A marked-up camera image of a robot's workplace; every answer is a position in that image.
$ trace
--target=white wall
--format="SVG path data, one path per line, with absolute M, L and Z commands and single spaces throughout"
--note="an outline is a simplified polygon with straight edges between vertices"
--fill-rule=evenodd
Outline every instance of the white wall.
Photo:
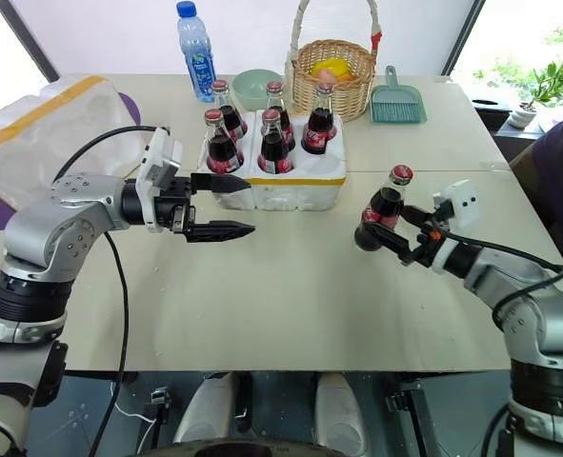
M 439 74 L 473 0 L 378 0 L 378 71 Z M 60 73 L 186 72 L 173 0 L 13 0 Z M 195 0 L 219 74 L 283 72 L 298 0 Z M 370 48 L 365 0 L 312 0 L 300 44 L 339 38 Z

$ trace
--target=potted plant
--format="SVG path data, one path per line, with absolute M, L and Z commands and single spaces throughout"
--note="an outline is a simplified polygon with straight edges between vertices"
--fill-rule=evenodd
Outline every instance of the potted plant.
M 537 87 L 531 89 L 531 101 L 522 102 L 520 106 L 512 111 L 508 123 L 518 129 L 527 127 L 537 114 L 534 103 L 546 106 L 546 103 L 553 99 L 560 99 L 563 96 L 563 62 L 557 65 L 550 63 L 540 73 L 533 70 Z

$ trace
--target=yellow tape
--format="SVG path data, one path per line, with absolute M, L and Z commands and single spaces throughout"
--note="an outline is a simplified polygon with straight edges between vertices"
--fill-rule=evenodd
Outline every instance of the yellow tape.
M 269 179 L 248 178 L 246 181 L 253 186 L 342 186 L 347 178 L 336 179 Z
M 101 76 L 89 76 L 83 79 L 77 84 L 74 84 L 69 89 L 64 90 L 59 93 L 56 97 L 51 98 L 48 102 L 40 105 L 36 109 L 31 110 L 22 117 L 19 117 L 16 121 L 3 129 L 0 129 L 0 145 L 5 143 L 15 136 L 19 135 L 21 131 L 29 127 L 31 124 L 36 122 L 38 119 L 50 114 L 55 109 L 66 105 L 71 100 L 79 97 L 81 94 L 86 92 L 95 84 L 104 81 Z

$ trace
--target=blue bottle label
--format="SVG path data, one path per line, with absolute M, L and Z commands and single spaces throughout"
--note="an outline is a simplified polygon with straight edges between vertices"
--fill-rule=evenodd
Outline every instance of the blue bottle label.
M 213 62 L 211 57 L 206 54 L 195 53 L 192 55 L 192 68 L 194 69 L 194 77 L 196 85 L 205 95 L 213 95 L 211 84 L 215 79 L 213 72 Z

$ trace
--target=white pot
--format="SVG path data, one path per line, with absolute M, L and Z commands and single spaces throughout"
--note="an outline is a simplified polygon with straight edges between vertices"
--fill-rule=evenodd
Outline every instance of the white pot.
M 508 118 L 508 124 L 516 127 L 517 129 L 524 129 L 531 123 L 533 118 L 536 116 L 537 111 L 525 110 L 523 107 L 526 105 L 526 103 L 521 103 L 518 108 L 512 111 L 512 114 L 510 114 L 510 117 Z

